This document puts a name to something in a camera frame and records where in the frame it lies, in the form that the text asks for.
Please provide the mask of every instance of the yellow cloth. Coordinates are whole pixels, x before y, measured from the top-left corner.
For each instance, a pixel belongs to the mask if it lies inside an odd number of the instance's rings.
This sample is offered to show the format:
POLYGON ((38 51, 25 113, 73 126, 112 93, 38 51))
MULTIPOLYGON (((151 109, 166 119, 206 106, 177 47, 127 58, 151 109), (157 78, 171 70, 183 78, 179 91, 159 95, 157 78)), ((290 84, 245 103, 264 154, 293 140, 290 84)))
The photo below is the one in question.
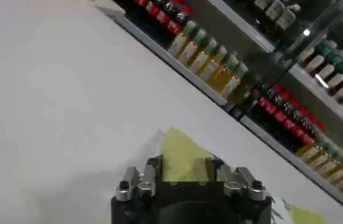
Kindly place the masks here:
POLYGON ((291 217, 293 218, 294 224, 324 224, 325 220, 324 218, 315 213, 308 210, 304 210, 301 208, 298 208, 293 205, 289 205, 289 208, 291 210, 291 217))
POLYGON ((185 133, 170 128, 161 151, 163 181, 208 181, 205 158, 212 155, 185 133))

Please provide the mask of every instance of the yellow paper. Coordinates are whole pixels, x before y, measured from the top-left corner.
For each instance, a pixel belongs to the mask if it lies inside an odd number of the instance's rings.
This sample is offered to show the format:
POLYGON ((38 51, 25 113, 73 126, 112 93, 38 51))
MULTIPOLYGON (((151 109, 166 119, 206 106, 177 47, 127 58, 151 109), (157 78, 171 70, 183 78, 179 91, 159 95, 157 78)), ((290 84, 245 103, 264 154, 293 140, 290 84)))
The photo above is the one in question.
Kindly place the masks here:
POLYGON ((205 158, 212 155, 185 133, 170 128, 162 144, 163 181, 208 181, 205 158))

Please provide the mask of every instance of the shelf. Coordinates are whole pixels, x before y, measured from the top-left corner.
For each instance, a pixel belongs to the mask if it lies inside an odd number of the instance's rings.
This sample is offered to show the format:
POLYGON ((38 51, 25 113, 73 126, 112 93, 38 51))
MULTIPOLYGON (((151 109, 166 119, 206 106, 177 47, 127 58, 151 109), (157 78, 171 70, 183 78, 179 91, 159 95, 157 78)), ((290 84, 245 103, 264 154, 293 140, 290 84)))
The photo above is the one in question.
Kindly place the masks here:
POLYGON ((264 131, 264 129, 259 127, 259 125, 257 125, 254 121, 244 116, 241 118, 240 122, 248 129, 250 129, 251 132, 257 135, 264 143, 266 143, 278 154, 280 154, 283 158, 285 158, 289 163, 294 165, 305 176, 314 181, 318 186, 320 186, 333 198, 343 203, 343 193, 340 190, 338 190, 330 182, 322 178, 312 168, 310 168, 303 161, 299 160, 295 155, 293 155, 290 151, 284 148, 284 146, 277 142, 269 133, 264 131))
POLYGON ((289 73, 316 96, 325 106, 343 120, 343 106, 338 104, 317 81, 307 74, 299 65, 294 65, 289 73))
POLYGON ((230 8, 223 0, 208 0, 215 8, 232 21, 242 32, 259 45, 265 52, 272 52, 274 46, 259 31, 250 26, 237 12, 230 8))
POLYGON ((112 18, 118 25, 140 41, 144 46, 154 52, 159 58, 163 59, 174 70, 178 71, 183 77, 195 85, 205 95, 211 98, 215 103, 223 106, 227 103, 227 100, 220 94, 216 93, 210 86, 207 85, 201 78, 197 77, 183 64, 181 64, 175 57, 170 55, 162 46, 155 42, 150 36, 133 24, 125 15, 120 12, 116 13, 114 10, 101 9, 103 13, 112 18))

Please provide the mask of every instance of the display case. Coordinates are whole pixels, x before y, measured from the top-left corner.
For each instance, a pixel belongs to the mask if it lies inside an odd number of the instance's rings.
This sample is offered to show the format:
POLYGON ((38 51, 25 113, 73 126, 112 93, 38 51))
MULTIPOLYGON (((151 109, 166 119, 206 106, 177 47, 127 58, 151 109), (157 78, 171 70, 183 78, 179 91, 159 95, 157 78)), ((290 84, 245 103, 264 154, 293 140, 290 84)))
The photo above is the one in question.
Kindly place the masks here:
POLYGON ((343 204, 343 99, 318 71, 343 70, 343 0, 115 2, 98 8, 343 204))

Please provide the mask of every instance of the white table surface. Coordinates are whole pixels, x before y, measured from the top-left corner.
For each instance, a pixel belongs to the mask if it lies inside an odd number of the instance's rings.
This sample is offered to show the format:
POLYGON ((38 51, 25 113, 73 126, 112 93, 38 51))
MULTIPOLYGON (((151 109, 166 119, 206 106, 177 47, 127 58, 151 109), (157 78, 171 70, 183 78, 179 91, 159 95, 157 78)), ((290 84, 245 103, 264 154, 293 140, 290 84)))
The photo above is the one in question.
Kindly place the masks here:
POLYGON ((343 223, 341 205, 86 0, 0 1, 0 223, 109 223, 123 167, 171 126, 343 223))

